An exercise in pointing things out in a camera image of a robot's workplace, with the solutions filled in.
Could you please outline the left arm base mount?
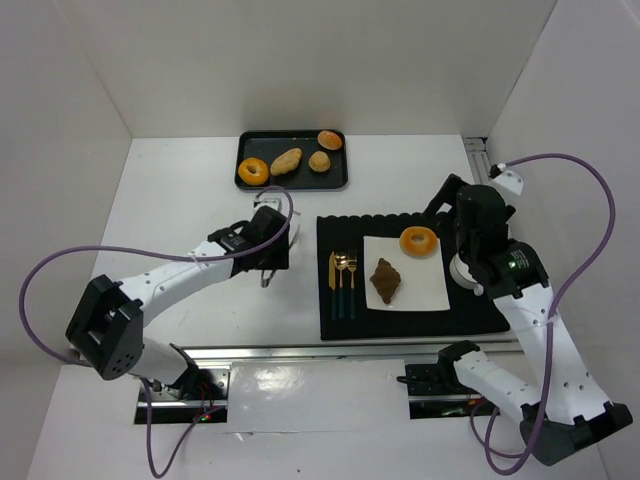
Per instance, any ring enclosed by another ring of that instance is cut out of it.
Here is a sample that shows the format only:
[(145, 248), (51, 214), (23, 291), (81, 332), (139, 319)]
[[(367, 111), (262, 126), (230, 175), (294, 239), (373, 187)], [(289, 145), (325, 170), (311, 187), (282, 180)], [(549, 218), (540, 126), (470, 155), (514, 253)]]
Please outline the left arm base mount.
[(141, 386), (134, 423), (146, 423), (148, 407), (151, 407), (152, 425), (187, 425), (194, 420), (204, 424), (226, 423), (231, 366), (214, 364), (203, 367), (203, 370), (208, 374), (209, 382), (200, 382), (184, 395), (153, 381), (150, 384), (150, 402), (147, 402), (144, 387)]

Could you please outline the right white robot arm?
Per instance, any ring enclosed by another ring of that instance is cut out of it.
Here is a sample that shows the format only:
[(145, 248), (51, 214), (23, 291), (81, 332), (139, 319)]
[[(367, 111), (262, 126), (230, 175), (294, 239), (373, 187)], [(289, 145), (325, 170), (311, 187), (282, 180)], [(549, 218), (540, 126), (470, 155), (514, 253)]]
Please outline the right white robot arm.
[(480, 347), (460, 341), (439, 353), (451, 383), (468, 387), (517, 423), (524, 458), (551, 466), (630, 426), (629, 408), (613, 402), (585, 365), (554, 302), (536, 251), (510, 237), (514, 214), (501, 193), (450, 175), (426, 211), (451, 210), (456, 257), (507, 320), (537, 382), (496, 366)]

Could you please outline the tan ring donut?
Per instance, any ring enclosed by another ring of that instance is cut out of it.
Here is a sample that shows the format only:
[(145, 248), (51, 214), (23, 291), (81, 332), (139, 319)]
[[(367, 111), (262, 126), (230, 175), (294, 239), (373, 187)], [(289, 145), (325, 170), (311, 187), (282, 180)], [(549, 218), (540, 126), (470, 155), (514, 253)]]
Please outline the tan ring donut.
[(430, 256), (436, 250), (438, 242), (435, 232), (424, 226), (410, 226), (399, 237), (402, 252), (414, 258)]

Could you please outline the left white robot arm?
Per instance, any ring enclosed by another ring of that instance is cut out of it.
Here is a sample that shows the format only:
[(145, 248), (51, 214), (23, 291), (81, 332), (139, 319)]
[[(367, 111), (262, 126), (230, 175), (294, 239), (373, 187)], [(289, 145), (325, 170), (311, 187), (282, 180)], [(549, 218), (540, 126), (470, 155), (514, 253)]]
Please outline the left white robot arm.
[(115, 281), (106, 275), (86, 287), (65, 336), (104, 380), (126, 374), (159, 383), (178, 398), (214, 385), (209, 373), (179, 346), (144, 335), (157, 316), (189, 296), (251, 270), (267, 287), (289, 267), (299, 236), (299, 215), (286, 217), (277, 201), (259, 201), (254, 214), (211, 233), (184, 262), (169, 262)]

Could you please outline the dark brown chocolate bread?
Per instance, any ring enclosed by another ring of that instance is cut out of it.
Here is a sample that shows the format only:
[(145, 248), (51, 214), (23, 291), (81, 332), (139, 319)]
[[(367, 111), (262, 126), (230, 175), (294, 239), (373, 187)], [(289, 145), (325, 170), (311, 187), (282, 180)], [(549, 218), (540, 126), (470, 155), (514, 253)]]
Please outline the dark brown chocolate bread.
[(400, 273), (384, 258), (379, 258), (373, 274), (369, 278), (377, 294), (385, 305), (389, 305), (401, 285)]

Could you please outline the silver metal tongs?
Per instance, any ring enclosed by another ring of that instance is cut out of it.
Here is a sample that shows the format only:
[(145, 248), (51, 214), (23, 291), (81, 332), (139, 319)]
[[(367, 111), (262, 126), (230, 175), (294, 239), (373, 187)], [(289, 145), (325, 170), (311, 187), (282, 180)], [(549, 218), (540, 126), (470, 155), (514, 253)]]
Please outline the silver metal tongs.
[(261, 270), (260, 271), (260, 287), (268, 288), (275, 274), (276, 274), (275, 270)]

